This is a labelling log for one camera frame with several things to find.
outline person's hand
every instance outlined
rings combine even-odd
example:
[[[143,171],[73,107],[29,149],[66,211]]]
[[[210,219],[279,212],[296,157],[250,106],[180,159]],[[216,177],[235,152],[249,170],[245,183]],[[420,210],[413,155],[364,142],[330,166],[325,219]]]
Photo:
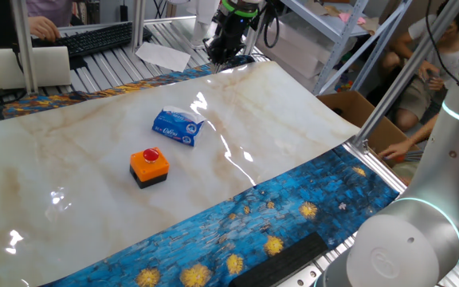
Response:
[[[444,88],[444,80],[439,77],[432,78],[430,82],[428,82],[428,86],[430,90],[438,92]]]
[[[42,40],[46,39],[54,42],[61,37],[60,31],[57,29],[56,25],[48,18],[43,16],[28,17],[28,22],[31,34]]]
[[[432,73],[440,73],[440,70],[433,64],[429,63],[428,61],[423,61],[421,67],[419,67],[419,76],[425,81],[430,78],[428,70],[430,70]]]
[[[380,152],[379,158],[393,159],[402,155],[406,155],[412,146],[414,146],[414,144],[410,140],[391,144],[385,151]]]

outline red button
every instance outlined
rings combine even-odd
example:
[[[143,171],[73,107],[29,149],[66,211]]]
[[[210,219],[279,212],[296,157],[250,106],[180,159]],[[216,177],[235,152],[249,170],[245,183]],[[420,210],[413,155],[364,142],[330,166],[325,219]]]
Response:
[[[159,152],[153,148],[148,148],[146,151],[143,151],[144,160],[149,163],[154,163],[159,159]]]

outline cable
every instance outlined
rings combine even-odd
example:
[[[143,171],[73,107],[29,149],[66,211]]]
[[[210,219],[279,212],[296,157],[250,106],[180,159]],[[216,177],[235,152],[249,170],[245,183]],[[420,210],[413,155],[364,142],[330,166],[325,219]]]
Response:
[[[265,43],[265,46],[267,48],[272,49],[277,45],[277,42],[279,41],[279,15],[277,14],[276,7],[274,6],[274,3],[272,0],[265,0],[267,2],[266,7],[264,8],[265,10],[265,30],[263,31],[263,42]],[[269,39],[267,34],[269,33],[269,24],[272,23],[273,19],[276,20],[276,38],[274,39],[274,42],[270,45],[269,44]]]
[[[438,60],[440,61],[441,67],[445,70],[445,72],[453,79],[456,81],[456,84],[458,85],[459,88],[459,80],[445,67],[444,62],[442,61],[442,58],[440,57],[440,52],[438,51],[437,43],[435,42],[434,36],[431,33],[431,28],[430,28],[430,21],[428,21],[428,17],[430,15],[430,7],[431,7],[431,0],[428,0],[428,7],[426,8],[426,28],[428,29],[428,34],[430,35],[430,40],[431,43],[433,44],[433,47],[435,48],[435,52],[437,54]]]
[[[445,70],[445,72],[452,77],[458,84],[459,80],[445,67],[444,62],[442,61],[442,58],[440,57],[440,52],[438,51],[437,43],[435,42],[434,36],[431,33],[431,28],[430,28],[430,21],[428,20],[428,17],[430,15],[430,7],[431,7],[431,0],[428,0],[428,8],[426,8],[426,28],[428,29],[428,34],[430,35],[430,40],[431,43],[433,44],[433,47],[435,48],[435,52],[437,54],[438,60],[440,61],[440,65],[442,68]]]

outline cardboard box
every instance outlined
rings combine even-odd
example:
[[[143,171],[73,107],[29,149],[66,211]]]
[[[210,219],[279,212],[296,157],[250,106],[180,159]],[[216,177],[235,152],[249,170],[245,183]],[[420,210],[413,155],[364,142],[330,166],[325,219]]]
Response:
[[[332,95],[318,96],[318,99],[328,106],[332,111],[339,109],[341,117],[348,122],[361,128],[366,123],[375,107],[370,104],[359,92],[340,92]],[[368,145],[376,154],[384,151],[391,144],[401,143],[408,137],[397,128],[389,119],[383,117],[378,127],[373,131],[368,139]],[[413,146],[411,151],[418,151],[419,147]],[[386,162],[393,167],[396,162],[388,160]]]

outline white paper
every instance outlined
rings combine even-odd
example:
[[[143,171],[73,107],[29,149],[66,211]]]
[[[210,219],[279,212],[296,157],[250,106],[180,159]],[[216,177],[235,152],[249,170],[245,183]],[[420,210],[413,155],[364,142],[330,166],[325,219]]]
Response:
[[[143,43],[141,48],[139,48],[135,54],[143,61],[159,65],[176,72],[183,72],[190,59],[190,55],[188,53],[150,43]]]
[[[70,85],[70,62],[67,47],[33,48],[39,87]],[[0,88],[25,88],[24,75],[12,49],[0,49]]]

